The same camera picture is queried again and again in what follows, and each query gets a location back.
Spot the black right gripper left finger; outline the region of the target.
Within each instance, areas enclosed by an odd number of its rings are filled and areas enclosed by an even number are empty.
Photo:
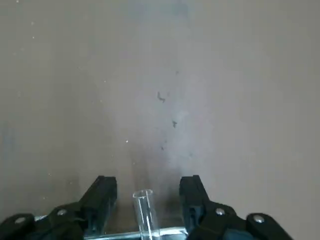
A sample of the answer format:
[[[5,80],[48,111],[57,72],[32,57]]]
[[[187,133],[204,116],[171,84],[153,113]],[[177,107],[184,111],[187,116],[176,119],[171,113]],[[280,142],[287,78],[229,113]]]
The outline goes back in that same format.
[[[17,213],[0,223],[2,240],[83,240],[103,232],[117,201],[114,176],[98,176],[80,200],[37,218]]]

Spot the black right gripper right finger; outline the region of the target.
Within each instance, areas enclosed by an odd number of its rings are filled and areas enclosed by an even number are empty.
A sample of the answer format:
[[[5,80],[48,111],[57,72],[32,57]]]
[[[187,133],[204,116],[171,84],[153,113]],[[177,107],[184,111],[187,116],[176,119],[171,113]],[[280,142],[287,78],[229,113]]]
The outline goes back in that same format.
[[[229,205],[211,201],[199,175],[183,176],[179,197],[188,240],[291,240],[270,215],[241,218]]]

